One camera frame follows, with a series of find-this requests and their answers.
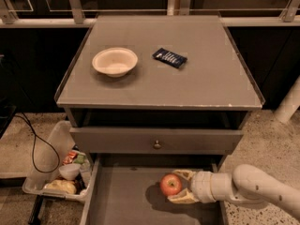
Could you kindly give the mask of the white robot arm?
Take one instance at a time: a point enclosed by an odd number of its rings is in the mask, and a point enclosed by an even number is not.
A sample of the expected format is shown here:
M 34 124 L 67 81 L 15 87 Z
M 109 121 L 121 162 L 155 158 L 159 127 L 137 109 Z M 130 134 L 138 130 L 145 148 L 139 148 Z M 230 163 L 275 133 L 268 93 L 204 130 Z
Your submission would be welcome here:
M 171 203 L 227 202 L 245 207 L 271 203 L 300 220 L 300 190 L 252 165 L 238 165 L 231 173 L 190 170 L 172 173 L 185 179 L 187 188 L 168 196 Z

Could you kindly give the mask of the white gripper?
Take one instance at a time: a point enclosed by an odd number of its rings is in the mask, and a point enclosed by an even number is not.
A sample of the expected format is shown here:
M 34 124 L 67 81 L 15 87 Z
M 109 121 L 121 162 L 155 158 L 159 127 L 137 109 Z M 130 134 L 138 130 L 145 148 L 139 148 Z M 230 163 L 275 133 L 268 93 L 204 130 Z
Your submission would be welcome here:
M 171 203 L 215 203 L 229 202 L 234 197 L 232 177 L 228 173 L 194 172 L 191 170 L 173 170 L 172 173 L 190 181 L 190 189 L 185 188 L 176 195 L 168 196 Z

